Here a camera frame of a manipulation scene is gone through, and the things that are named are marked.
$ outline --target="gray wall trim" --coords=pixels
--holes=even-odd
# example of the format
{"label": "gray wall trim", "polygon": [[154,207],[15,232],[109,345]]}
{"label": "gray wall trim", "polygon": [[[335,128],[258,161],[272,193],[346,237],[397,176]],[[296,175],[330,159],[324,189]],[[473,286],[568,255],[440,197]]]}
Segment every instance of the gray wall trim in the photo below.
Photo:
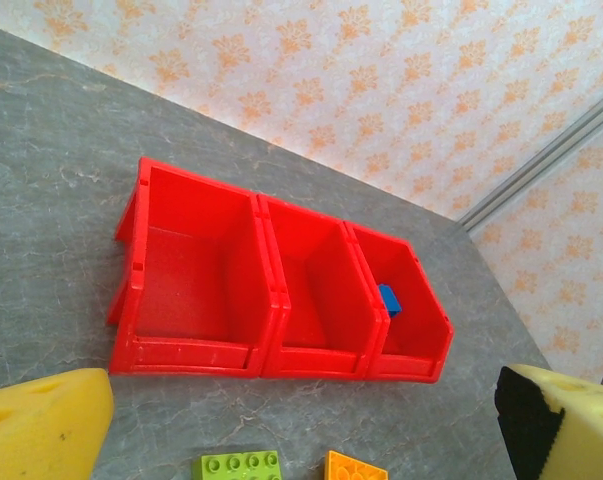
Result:
{"label": "gray wall trim", "polygon": [[530,182],[603,128],[603,99],[466,213],[459,223],[468,233],[493,215]]}

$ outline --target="orange floral wallpaper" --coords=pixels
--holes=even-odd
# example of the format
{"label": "orange floral wallpaper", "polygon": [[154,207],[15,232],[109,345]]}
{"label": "orange floral wallpaper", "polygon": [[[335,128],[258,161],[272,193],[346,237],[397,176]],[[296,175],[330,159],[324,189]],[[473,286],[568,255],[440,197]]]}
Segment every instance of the orange floral wallpaper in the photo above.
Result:
{"label": "orange floral wallpaper", "polygon": [[0,28],[453,219],[603,96],[603,0],[0,0]]}
{"label": "orange floral wallpaper", "polygon": [[473,233],[558,371],[603,376],[603,131]]}

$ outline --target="red storage bin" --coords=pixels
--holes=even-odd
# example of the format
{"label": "red storage bin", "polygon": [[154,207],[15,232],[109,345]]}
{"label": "red storage bin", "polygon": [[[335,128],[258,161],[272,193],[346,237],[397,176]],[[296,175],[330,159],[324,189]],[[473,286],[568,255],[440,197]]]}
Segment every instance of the red storage bin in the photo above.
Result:
{"label": "red storage bin", "polygon": [[379,284],[389,285],[402,311],[383,326],[366,378],[436,382],[452,341],[453,328],[439,305],[412,247],[401,239],[346,222],[368,286],[381,300]]}
{"label": "red storage bin", "polygon": [[142,158],[112,373],[258,376],[282,308],[256,195]]}
{"label": "red storage bin", "polygon": [[262,376],[363,379],[383,320],[341,220],[258,196],[290,310]]}

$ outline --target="gray marble table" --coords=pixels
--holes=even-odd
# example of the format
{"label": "gray marble table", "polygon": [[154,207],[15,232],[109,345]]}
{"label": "gray marble table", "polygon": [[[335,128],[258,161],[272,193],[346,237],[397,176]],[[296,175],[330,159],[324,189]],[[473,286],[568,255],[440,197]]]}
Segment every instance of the gray marble table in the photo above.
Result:
{"label": "gray marble table", "polygon": [[114,377],[94,479],[186,479],[203,452],[328,449],[391,478],[514,478],[499,369],[545,361],[467,234],[438,215],[0,32],[0,387],[106,367],[112,233],[148,155],[409,239],[456,328],[436,385]]}

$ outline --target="orange lego brick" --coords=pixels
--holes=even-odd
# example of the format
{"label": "orange lego brick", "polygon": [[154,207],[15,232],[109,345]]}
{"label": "orange lego brick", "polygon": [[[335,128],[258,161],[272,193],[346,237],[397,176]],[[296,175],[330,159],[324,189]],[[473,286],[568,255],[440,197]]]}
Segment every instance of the orange lego brick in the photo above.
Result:
{"label": "orange lego brick", "polygon": [[388,472],[330,450],[325,459],[325,480],[388,480]]}

